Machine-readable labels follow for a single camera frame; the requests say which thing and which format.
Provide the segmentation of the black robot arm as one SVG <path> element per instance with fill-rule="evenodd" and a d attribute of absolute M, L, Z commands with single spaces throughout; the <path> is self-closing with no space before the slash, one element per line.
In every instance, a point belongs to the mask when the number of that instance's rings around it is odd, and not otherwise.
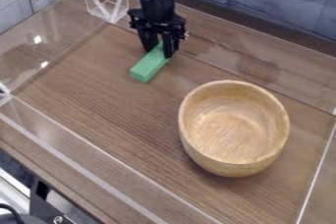
<path fill-rule="evenodd" d="M 162 39 L 163 57 L 169 59 L 178 51 L 179 40 L 186 38 L 186 20 L 174 12 L 174 0 L 138 0 L 139 7 L 129 9 L 129 27 L 134 28 L 149 52 Z"/>

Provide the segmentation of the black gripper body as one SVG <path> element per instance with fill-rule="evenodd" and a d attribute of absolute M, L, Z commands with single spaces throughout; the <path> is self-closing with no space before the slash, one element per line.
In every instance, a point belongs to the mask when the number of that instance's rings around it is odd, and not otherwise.
<path fill-rule="evenodd" d="M 129 9 L 129 27 L 153 34 L 169 34 L 173 39 L 186 36 L 186 20 L 174 12 L 174 0 L 138 0 L 139 7 Z"/>

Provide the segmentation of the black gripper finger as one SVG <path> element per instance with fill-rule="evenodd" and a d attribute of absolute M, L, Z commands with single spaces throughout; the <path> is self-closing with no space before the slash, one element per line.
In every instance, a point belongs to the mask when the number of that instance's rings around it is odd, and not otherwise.
<path fill-rule="evenodd" d="M 143 50 L 149 52 L 158 43 L 157 34 L 151 30 L 139 28 L 137 30 L 137 35 L 138 35 Z"/>
<path fill-rule="evenodd" d="M 169 59 L 178 50 L 179 37 L 175 31 L 165 31 L 162 33 L 162 51 L 163 57 Z"/>

